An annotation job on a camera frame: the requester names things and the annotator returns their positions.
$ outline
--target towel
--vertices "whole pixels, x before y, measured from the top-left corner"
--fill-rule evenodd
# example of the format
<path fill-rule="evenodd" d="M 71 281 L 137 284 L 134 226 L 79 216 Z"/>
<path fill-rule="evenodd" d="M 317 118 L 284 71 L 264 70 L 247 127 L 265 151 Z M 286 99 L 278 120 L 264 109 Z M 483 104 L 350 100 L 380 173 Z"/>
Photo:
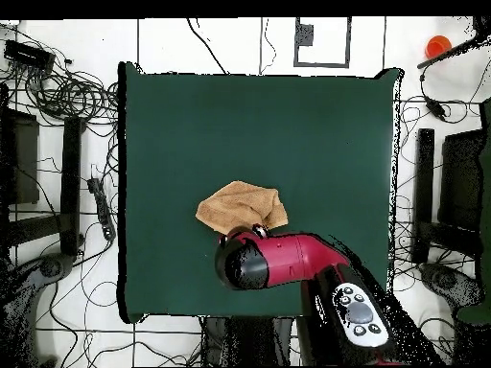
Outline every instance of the towel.
<path fill-rule="evenodd" d="M 263 224 L 268 229 L 288 224 L 288 217 L 276 189 L 233 181 L 198 206 L 199 221 L 222 234 L 237 226 Z"/>

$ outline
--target red cup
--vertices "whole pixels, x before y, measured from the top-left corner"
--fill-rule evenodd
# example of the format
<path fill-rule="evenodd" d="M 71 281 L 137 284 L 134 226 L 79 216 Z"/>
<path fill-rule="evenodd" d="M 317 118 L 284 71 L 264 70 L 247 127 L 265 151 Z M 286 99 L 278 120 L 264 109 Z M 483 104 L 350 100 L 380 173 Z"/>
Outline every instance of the red cup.
<path fill-rule="evenodd" d="M 450 49 L 452 49 L 452 44 L 450 43 L 449 38 L 443 35 L 437 35 L 428 41 L 428 45 L 425 48 L 425 55 L 426 58 L 432 59 Z"/>

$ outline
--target green mat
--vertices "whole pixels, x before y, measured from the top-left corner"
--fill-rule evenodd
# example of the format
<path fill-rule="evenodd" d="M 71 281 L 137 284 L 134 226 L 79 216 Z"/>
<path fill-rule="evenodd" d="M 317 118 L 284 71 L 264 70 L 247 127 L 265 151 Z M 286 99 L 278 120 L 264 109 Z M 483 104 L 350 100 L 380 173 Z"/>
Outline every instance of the green mat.
<path fill-rule="evenodd" d="M 128 313 L 301 314 L 298 283 L 234 291 L 219 281 L 218 234 L 195 213 L 233 180 L 279 191 L 290 223 L 275 232 L 333 235 L 385 287 L 399 74 L 141 75 L 127 64 Z"/>

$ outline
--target gray button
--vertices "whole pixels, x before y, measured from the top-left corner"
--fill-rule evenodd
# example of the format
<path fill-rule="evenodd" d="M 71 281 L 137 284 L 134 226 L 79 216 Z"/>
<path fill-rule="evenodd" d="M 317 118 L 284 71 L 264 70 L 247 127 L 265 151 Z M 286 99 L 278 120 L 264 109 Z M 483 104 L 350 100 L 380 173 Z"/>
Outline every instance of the gray button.
<path fill-rule="evenodd" d="M 370 330 L 374 334 L 378 334 L 380 332 L 380 328 L 374 324 L 368 326 L 368 330 Z"/>
<path fill-rule="evenodd" d="M 355 329 L 353 330 L 353 333 L 355 335 L 364 335 L 366 333 L 366 330 L 364 329 L 363 326 L 355 326 Z"/>
<path fill-rule="evenodd" d="M 348 322 L 365 324 L 373 320 L 372 309 L 366 304 L 353 302 L 347 309 L 346 319 Z"/>

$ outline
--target black cable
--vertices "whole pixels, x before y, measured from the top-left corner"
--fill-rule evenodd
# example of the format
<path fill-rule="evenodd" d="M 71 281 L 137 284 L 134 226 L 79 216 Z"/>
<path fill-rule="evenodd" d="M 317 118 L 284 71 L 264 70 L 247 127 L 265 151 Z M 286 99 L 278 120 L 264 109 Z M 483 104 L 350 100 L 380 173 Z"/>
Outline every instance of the black cable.
<path fill-rule="evenodd" d="M 64 329 L 66 329 L 67 331 L 69 331 L 70 333 L 72 333 L 74 336 L 75 336 L 75 343 L 73 343 L 73 346 L 71 347 L 70 351 L 66 354 L 65 358 L 63 359 L 63 362 L 61 363 L 61 366 L 59 368 L 63 368 L 63 366 L 65 365 L 65 362 L 66 360 L 68 359 L 68 357 L 72 354 L 72 352 L 74 351 L 75 349 L 75 346 L 77 346 L 77 343 L 79 342 L 79 335 L 77 334 L 77 332 L 74 332 L 73 329 L 69 328 L 68 326 L 66 326 L 65 324 L 61 323 L 57 317 L 55 316 L 55 314 L 53 313 L 53 303 L 55 302 L 55 299 L 57 298 L 57 294 L 58 294 L 58 281 L 55 282 L 55 294 L 53 295 L 53 298 L 51 299 L 51 303 L 50 303 L 50 309 L 49 309 L 49 312 L 51 314 L 51 317 L 53 318 L 53 320 L 55 320 L 55 322 L 57 322 L 60 326 L 62 326 Z"/>
<path fill-rule="evenodd" d="M 281 358 L 283 360 L 283 366 L 284 367 L 290 367 L 290 362 L 287 360 L 287 357 L 285 356 L 285 352 L 283 350 L 283 346 L 281 345 L 280 337 L 279 337 L 278 332 L 276 331 L 276 329 L 274 329 L 274 326 L 273 326 L 273 333 L 274 333 L 274 338 L 276 339 L 276 343 L 278 344 L 278 350 L 281 353 Z"/>
<path fill-rule="evenodd" d="M 433 321 L 440 322 L 440 323 L 444 323 L 444 324 L 446 324 L 447 326 L 449 326 L 449 327 L 450 327 L 452 330 L 455 330 L 455 327 L 454 327 L 454 325 L 453 325 L 451 322 L 449 322 L 448 320 L 443 319 L 443 318 L 441 318 L 441 317 L 429 317 L 428 319 L 425 319 L 425 320 L 424 320 L 422 323 L 420 323 L 420 325 L 419 325 L 419 330 L 421 330 L 421 331 L 422 331 L 423 326 L 425 326 L 427 323 L 429 323 L 429 322 L 433 322 Z M 451 344 L 450 344 L 450 343 L 452 343 L 452 342 L 453 342 L 453 340 L 452 340 L 452 339 L 448 339 L 448 338 L 446 338 L 446 337 L 444 337 L 444 336 L 442 336 L 442 335 L 441 335 L 441 336 L 438 338 L 438 344 L 439 344 L 439 346 L 438 346 L 438 345 L 436 345 L 436 344 L 433 342 L 433 340 L 430 340 L 430 341 L 432 342 L 432 344 L 433 344 L 433 346 L 434 346 L 435 348 L 437 348 L 438 350 L 440 350 L 440 351 L 441 351 L 442 353 L 444 353 L 446 356 L 448 356 L 448 357 L 452 357 L 452 356 L 453 356 L 453 354 L 452 354 L 452 346 L 451 346 Z"/>
<path fill-rule="evenodd" d="M 191 29 L 191 31 L 193 32 L 193 34 L 195 36 L 198 37 L 198 39 L 204 44 L 204 46 L 206 47 L 206 49 L 209 51 L 210 55 L 213 57 L 213 59 L 215 60 L 215 62 L 217 62 L 217 64 L 220 66 L 220 69 L 222 69 L 222 72 L 226 75 L 228 75 L 228 72 L 226 72 L 222 65 L 219 63 L 219 60 L 217 59 L 217 57 L 215 57 L 215 54 L 213 54 L 213 51 L 211 50 L 211 48 L 209 47 L 209 45 L 206 43 L 206 41 L 201 38 L 201 36 L 195 31 L 195 29 L 193 28 L 193 26 L 191 25 L 191 21 L 189 20 L 189 18 L 186 18 L 186 21 L 188 22 L 188 26 L 189 28 Z"/>
<path fill-rule="evenodd" d="M 489 59 L 489 61 L 487 62 L 485 68 L 484 68 L 484 71 L 482 72 L 482 76 L 480 78 L 480 81 L 479 81 L 479 84 L 478 84 L 478 87 L 476 88 L 476 91 L 474 92 L 471 100 L 469 102 L 464 102 L 464 101 L 458 101 L 458 100 L 453 100 L 453 101 L 446 101 L 446 102 L 442 102 L 442 101 L 437 101 L 435 99 L 432 99 L 430 98 L 426 93 L 425 93 L 425 89 L 423 88 L 423 81 L 425 80 L 425 74 L 426 74 L 426 71 L 427 69 L 430 67 L 430 66 L 433 66 L 433 64 L 431 65 L 428 65 L 424 70 L 423 70 L 423 73 L 421 74 L 420 76 L 420 88 L 421 88 L 421 93 L 423 95 L 423 97 L 425 98 L 425 101 L 427 102 L 427 107 L 429 108 L 430 112 L 433 113 L 433 115 L 435 115 L 437 118 L 439 118 L 442 122 L 444 123 L 448 123 L 448 124 L 457 124 L 457 123 L 460 123 L 462 122 L 466 117 L 467 117 L 467 114 L 468 114 L 468 111 L 470 110 L 472 113 L 474 113 L 476 116 L 479 116 L 478 113 L 476 113 L 474 110 L 472 110 L 471 108 L 471 103 L 472 103 L 472 100 L 476 97 L 476 95 L 478 94 L 478 91 L 480 89 L 480 86 L 482 85 L 482 82 L 484 80 L 484 76 L 486 74 L 486 71 L 489 67 L 491 63 L 491 58 Z M 446 117 L 449 117 L 451 114 L 452 114 L 452 109 L 448 106 L 448 104 L 462 104 L 464 107 L 465 107 L 465 114 L 464 116 L 457 120 L 457 121 L 454 121 L 454 122 L 451 122 L 449 120 L 446 119 Z M 448 114 L 445 114 L 442 108 L 443 105 L 446 105 L 448 108 L 449 108 L 449 113 Z"/>
<path fill-rule="evenodd" d="M 263 73 L 270 67 L 272 66 L 272 64 L 274 63 L 274 60 L 276 59 L 276 49 L 272 46 L 272 44 L 269 42 L 269 39 L 268 37 L 266 36 L 267 32 L 268 32 L 268 24 L 269 24 L 269 17 L 268 17 L 268 20 L 266 21 L 266 28 L 265 28 L 265 33 L 264 33 L 264 37 L 265 37 L 265 40 L 266 42 L 268 43 L 268 45 L 272 48 L 272 51 L 274 52 L 274 56 L 272 58 L 272 61 L 270 64 L 266 65 L 264 67 L 264 69 L 261 70 L 261 75 L 263 75 Z"/>

